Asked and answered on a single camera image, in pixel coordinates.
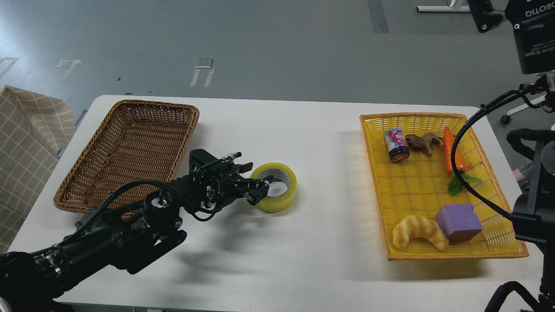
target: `toy carrot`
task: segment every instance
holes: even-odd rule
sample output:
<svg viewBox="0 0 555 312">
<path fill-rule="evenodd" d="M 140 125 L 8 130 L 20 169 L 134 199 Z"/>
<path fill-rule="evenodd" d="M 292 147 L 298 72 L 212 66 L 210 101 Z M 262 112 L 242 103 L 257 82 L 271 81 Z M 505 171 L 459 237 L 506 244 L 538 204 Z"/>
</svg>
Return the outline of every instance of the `toy carrot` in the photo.
<svg viewBox="0 0 555 312">
<path fill-rule="evenodd" d="M 445 167 L 447 168 L 447 173 L 452 177 L 448 185 L 448 191 L 452 196 L 455 196 L 462 191 L 462 184 L 453 173 L 453 166 L 451 165 L 451 151 L 453 150 L 454 141 L 455 141 L 455 136 L 453 135 L 449 127 L 445 127 L 445 129 L 443 130 Z M 482 182 L 482 180 L 471 177 L 468 174 L 464 173 L 467 169 L 466 162 L 465 162 L 465 159 L 462 157 L 461 152 L 459 152 L 458 148 L 455 151 L 455 164 L 456 164 L 457 170 L 461 173 L 461 176 L 466 182 L 475 182 L 475 183 Z"/>
<path fill-rule="evenodd" d="M 451 165 L 451 150 L 453 148 L 453 141 L 455 141 L 455 136 L 449 129 L 449 127 L 445 127 L 443 130 L 443 148 L 445 150 L 445 165 L 447 167 L 447 173 L 451 175 L 453 173 L 453 166 Z M 466 162 L 465 159 L 462 157 L 461 152 L 458 150 L 455 151 L 455 164 L 457 165 L 457 170 L 465 172 L 466 171 Z"/>
</svg>

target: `croissant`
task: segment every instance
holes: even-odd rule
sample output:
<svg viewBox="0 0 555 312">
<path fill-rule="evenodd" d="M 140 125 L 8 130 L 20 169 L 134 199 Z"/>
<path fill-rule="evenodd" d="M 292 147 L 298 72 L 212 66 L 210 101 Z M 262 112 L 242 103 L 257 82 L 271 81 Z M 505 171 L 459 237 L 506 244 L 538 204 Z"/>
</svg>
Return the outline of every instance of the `croissant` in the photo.
<svg viewBox="0 0 555 312">
<path fill-rule="evenodd" d="M 408 215 L 393 228 L 393 245 L 401 250 L 411 238 L 422 237 L 430 241 L 440 251 L 449 247 L 449 239 L 433 220 L 419 215 Z"/>
</svg>

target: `person's leg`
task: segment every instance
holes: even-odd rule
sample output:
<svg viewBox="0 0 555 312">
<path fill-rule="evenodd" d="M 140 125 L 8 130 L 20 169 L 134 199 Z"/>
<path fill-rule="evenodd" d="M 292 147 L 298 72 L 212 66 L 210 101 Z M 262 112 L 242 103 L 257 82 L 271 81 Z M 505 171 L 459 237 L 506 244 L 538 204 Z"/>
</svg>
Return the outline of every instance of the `person's leg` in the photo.
<svg viewBox="0 0 555 312">
<path fill-rule="evenodd" d="M 520 183 L 530 179 L 530 175 L 532 174 L 532 164 L 533 162 L 531 160 L 525 159 L 517 169 L 513 170 L 513 175 L 517 182 Z"/>
</svg>

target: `yellow plastic basket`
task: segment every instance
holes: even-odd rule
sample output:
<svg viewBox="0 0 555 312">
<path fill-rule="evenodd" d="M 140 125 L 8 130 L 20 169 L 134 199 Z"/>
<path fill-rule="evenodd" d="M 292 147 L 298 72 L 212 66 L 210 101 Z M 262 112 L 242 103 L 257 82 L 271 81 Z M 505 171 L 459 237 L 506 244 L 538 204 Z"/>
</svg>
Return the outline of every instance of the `yellow plastic basket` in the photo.
<svg viewBox="0 0 555 312">
<path fill-rule="evenodd" d="M 394 163 L 389 158 L 384 132 L 390 128 L 399 127 L 404 135 L 422 136 L 434 132 L 443 137 L 445 126 L 456 134 L 465 121 L 464 115 L 446 113 L 387 113 L 360 116 L 382 242 L 388 260 L 528 256 L 524 242 L 514 238 L 511 222 L 466 190 L 454 197 L 449 194 L 447 185 L 451 177 L 445 168 L 445 153 L 442 147 L 434 145 L 431 157 L 411 150 L 410 157 L 402 163 Z M 458 149 L 467 163 L 466 173 L 482 180 L 479 184 L 471 183 L 472 187 L 488 200 L 510 212 L 507 200 L 472 129 L 463 136 Z M 483 230 L 472 240 L 450 242 L 446 251 L 439 251 L 424 239 L 411 239 L 404 250 L 399 250 L 393 245 L 393 228 L 407 215 L 417 214 L 435 220 L 436 214 L 445 204 L 460 203 L 474 204 L 474 211 L 483 226 Z"/>
</svg>

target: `wicker basket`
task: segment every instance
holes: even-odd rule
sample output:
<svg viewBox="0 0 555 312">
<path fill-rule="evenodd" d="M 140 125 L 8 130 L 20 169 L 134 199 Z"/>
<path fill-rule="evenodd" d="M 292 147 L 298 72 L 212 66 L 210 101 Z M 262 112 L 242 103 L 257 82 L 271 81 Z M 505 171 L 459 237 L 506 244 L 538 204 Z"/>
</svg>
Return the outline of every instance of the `wicker basket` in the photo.
<svg viewBox="0 0 555 312">
<path fill-rule="evenodd" d="M 173 179 L 198 119 L 198 109 L 190 105 L 116 103 L 60 185 L 54 205 L 86 213 L 127 182 Z M 150 185 L 136 187 L 109 207 L 136 202 L 153 191 Z"/>
<path fill-rule="evenodd" d="M 389 159 L 384 140 L 386 130 L 400 127 L 404 135 L 422 136 L 425 133 L 434 132 L 442 137 L 445 126 L 457 133 L 465 121 L 464 115 L 445 113 L 389 113 L 360 116 L 374 185 L 382 242 L 388 260 L 528 256 L 524 242 L 514 238 L 511 222 L 465 190 L 454 197 L 449 195 L 447 185 L 451 177 L 445 168 L 443 148 L 434 146 L 431 157 L 411 151 L 410 157 L 402 163 L 393 163 Z M 472 183 L 472 187 L 510 212 L 490 163 L 472 130 L 465 133 L 458 149 L 467 163 L 467 174 L 483 181 L 479 184 Z M 407 215 L 418 214 L 435 220 L 435 215 L 445 204 L 459 203 L 474 204 L 474 210 L 482 223 L 483 231 L 472 240 L 460 243 L 450 242 L 446 251 L 439 251 L 424 239 L 411 239 L 404 250 L 393 246 L 393 228 Z"/>
</svg>

